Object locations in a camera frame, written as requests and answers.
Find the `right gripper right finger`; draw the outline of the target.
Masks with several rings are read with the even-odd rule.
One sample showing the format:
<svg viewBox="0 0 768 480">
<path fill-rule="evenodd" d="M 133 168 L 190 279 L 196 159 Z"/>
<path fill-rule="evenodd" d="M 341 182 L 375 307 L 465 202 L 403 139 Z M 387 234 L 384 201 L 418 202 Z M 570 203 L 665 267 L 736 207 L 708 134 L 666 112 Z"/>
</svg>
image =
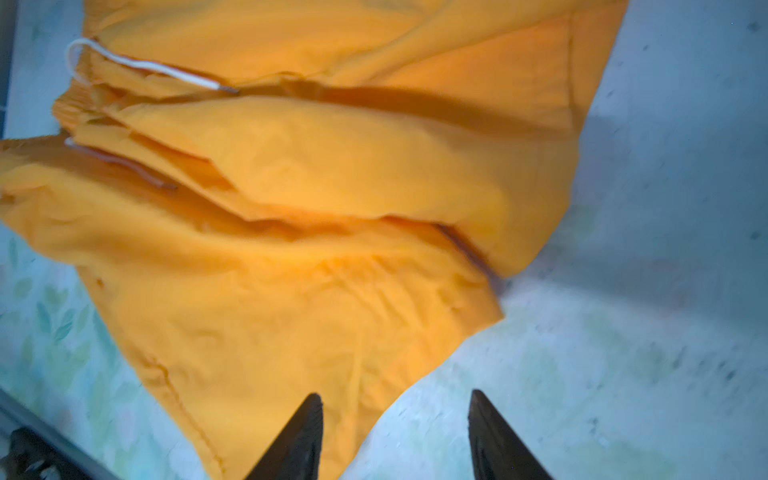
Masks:
<svg viewBox="0 0 768 480">
<path fill-rule="evenodd" d="M 468 438 L 476 480 L 552 480 L 551 474 L 479 389 L 471 394 Z"/>
</svg>

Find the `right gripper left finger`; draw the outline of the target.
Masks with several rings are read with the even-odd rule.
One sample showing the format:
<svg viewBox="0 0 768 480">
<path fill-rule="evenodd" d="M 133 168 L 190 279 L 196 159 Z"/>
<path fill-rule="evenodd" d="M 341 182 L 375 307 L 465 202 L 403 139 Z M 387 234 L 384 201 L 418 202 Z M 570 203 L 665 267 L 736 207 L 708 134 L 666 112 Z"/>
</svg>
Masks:
<svg viewBox="0 0 768 480">
<path fill-rule="evenodd" d="M 311 393 L 245 477 L 246 480 L 317 480 L 324 431 L 323 403 Z"/>
</svg>

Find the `orange shorts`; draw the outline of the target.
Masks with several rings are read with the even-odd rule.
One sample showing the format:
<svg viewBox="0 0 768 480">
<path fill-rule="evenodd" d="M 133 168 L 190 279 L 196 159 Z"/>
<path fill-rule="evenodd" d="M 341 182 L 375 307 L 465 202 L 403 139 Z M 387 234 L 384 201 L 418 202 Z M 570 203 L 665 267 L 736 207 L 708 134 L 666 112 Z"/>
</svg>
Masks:
<svg viewBox="0 0 768 480">
<path fill-rule="evenodd" d="M 336 479 L 564 217 L 623 1 L 88 1 L 1 219 L 214 479 L 311 393 Z"/>
</svg>

